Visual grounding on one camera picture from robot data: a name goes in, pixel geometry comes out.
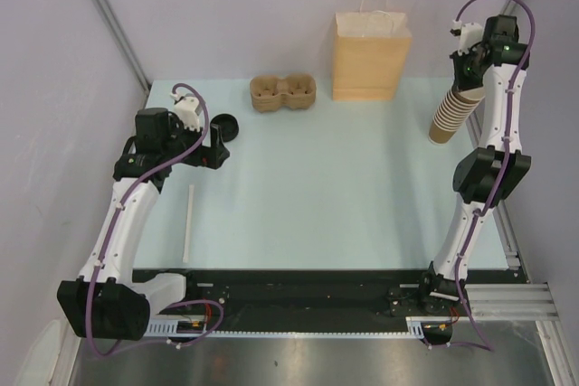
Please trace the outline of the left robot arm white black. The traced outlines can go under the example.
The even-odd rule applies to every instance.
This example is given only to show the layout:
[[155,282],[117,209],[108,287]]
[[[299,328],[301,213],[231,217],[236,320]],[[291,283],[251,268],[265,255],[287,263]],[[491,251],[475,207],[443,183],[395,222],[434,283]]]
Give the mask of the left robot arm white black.
[[166,108],[141,109],[136,132],[115,163],[112,196],[100,235],[74,280],[63,280],[57,299],[74,333],[83,338],[137,341],[152,315],[174,307],[187,314],[199,290],[176,273],[146,282],[133,279],[138,244],[173,165],[220,168],[230,153],[219,125],[185,125]]

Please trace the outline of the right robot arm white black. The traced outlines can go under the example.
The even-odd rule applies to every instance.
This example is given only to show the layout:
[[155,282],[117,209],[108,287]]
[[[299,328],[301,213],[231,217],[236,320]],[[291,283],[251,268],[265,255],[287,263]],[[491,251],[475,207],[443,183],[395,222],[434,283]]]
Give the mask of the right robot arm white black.
[[519,136],[531,45],[519,40],[516,17],[496,15],[483,25],[455,20],[451,34],[459,40],[451,54],[454,79],[433,115],[429,138],[447,143],[478,106],[484,108],[483,127],[478,145],[455,168],[451,226],[421,278],[417,303],[428,315],[446,313],[465,297],[469,257],[488,214],[531,166]]

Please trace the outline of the stack of black lids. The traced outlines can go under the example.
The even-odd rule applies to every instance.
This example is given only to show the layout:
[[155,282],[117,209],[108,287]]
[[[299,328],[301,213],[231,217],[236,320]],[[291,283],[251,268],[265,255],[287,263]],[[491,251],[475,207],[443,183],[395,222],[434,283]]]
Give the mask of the stack of black lids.
[[239,123],[234,115],[228,113],[218,114],[212,118],[211,124],[221,129],[224,143],[233,141],[239,135]]

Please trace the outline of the stack of paper cups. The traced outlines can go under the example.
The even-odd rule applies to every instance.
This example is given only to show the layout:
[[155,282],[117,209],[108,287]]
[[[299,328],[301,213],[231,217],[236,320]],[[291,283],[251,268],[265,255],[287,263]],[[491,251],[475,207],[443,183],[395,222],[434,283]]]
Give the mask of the stack of paper cups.
[[474,112],[484,96],[482,87],[459,90],[453,85],[434,112],[429,139],[436,145],[446,144]]

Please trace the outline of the white wrapped straw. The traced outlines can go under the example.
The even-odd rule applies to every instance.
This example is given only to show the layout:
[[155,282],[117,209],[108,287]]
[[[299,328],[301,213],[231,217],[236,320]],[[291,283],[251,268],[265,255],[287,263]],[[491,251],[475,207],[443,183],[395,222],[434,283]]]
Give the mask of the white wrapped straw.
[[194,196],[195,196],[195,186],[193,184],[190,184],[188,186],[186,219],[185,219],[184,250],[183,250],[183,257],[182,257],[182,261],[184,263],[188,263],[189,259],[190,259]]

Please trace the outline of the brown pulp cup carrier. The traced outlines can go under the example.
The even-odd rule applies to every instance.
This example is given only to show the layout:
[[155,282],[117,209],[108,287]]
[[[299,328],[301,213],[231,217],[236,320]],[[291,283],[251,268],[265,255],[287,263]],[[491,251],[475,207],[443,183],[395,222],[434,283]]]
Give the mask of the brown pulp cup carrier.
[[316,101],[317,83],[306,73],[286,77],[261,75],[250,82],[252,106],[260,113],[281,108],[309,109]]

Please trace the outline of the brown paper bag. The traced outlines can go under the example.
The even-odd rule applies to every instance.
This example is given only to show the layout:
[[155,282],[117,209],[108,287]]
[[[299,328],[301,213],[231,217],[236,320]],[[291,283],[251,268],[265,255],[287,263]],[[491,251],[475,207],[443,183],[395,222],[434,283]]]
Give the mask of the brown paper bag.
[[413,40],[407,15],[390,11],[389,0],[373,10],[335,14],[332,98],[391,100]]

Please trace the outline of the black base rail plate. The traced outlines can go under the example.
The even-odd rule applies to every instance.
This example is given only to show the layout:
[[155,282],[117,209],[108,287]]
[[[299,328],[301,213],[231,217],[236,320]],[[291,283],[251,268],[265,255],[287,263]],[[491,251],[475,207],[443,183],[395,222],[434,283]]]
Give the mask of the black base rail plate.
[[185,299],[215,302],[221,332],[363,334],[401,331],[408,315],[466,314],[458,303],[427,300],[421,269],[283,270],[180,268]]

